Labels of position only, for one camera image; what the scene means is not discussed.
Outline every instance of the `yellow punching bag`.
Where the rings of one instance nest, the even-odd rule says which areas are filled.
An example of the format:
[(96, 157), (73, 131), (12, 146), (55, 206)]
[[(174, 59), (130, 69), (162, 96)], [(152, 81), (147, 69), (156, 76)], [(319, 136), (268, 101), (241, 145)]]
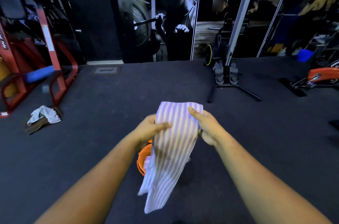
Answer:
[[(2, 60), (0, 57), (0, 81), (3, 80), (5, 77), (7, 77), (10, 74), (10, 70), (7, 68), (6, 63)], [(6, 97), (12, 97), (15, 93), (18, 92), (17, 86), (15, 84), (10, 84), (5, 89), (5, 96)]]

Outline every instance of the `black rubber floor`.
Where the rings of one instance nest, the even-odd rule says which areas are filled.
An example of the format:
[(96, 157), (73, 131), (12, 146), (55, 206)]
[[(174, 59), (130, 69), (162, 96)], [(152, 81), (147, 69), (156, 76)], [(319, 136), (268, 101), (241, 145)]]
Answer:
[[(61, 123), (27, 136), (30, 113), (45, 103), (36, 89), (13, 115), (0, 119), (0, 222), (32, 223), (161, 101), (204, 105), (255, 158), (333, 222), (339, 221), (339, 92), (318, 89), (298, 98), (278, 78), (302, 76), (307, 66), (288, 58), (237, 60), (240, 84), (219, 89), (200, 61), (125, 64), (117, 76), (94, 76), (85, 66), (61, 104)], [(107, 223), (253, 223), (215, 150), (198, 140), (165, 207), (144, 214), (135, 162), (113, 202)]]

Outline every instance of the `white sticker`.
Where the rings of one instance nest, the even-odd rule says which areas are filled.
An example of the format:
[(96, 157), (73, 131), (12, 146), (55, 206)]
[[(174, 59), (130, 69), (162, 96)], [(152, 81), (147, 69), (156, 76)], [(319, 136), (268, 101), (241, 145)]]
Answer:
[(46, 40), (48, 50), (49, 51), (55, 51), (54, 45), (53, 45), (53, 42), (52, 42), (52, 37), (50, 36), (50, 33), (49, 33), (48, 25), (41, 25), (41, 26), (42, 26), (43, 34), (45, 36), (45, 40)]

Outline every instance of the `black wall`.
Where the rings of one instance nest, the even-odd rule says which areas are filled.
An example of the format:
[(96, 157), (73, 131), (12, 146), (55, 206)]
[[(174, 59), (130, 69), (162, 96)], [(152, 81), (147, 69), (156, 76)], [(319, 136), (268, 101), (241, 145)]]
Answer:
[(66, 0), (72, 28), (87, 60), (122, 59), (113, 11), (109, 0)]

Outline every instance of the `purple and white striped cloth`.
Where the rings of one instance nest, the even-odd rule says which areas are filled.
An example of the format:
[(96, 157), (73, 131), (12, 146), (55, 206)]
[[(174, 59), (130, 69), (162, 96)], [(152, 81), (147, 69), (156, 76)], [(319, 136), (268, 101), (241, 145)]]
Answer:
[(200, 127), (188, 106), (202, 113), (203, 106), (195, 102), (162, 102), (159, 106), (156, 123), (173, 126), (153, 139), (150, 163), (138, 193), (148, 193), (145, 213), (164, 207), (193, 150)]

